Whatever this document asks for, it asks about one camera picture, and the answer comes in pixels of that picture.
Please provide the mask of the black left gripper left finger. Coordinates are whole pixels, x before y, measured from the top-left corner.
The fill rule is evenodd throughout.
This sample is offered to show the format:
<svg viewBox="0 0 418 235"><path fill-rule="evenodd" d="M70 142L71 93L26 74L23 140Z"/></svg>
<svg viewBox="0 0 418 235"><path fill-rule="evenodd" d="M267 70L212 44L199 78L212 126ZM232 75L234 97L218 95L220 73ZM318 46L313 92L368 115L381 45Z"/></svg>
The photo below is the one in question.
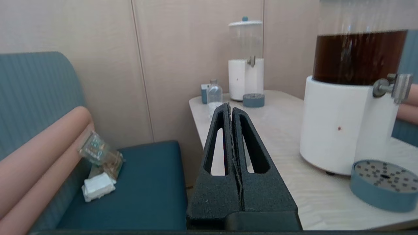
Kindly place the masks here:
<svg viewBox="0 0 418 235"><path fill-rule="evenodd" d="M211 174L218 130L223 136L223 176ZM237 176L231 107L223 103L215 109L206 137L200 172L186 211L188 229L225 229L225 218L242 209Z"/></svg>

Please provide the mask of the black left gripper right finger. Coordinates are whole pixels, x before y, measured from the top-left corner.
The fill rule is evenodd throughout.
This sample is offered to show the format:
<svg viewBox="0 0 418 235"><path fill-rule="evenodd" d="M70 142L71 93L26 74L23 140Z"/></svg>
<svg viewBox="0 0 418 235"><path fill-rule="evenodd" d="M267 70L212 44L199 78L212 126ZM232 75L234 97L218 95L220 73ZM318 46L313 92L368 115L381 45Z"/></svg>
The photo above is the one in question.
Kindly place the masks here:
<svg viewBox="0 0 418 235"><path fill-rule="evenodd" d="M293 212L298 208L248 114L232 111L236 177L246 212Z"/></svg>

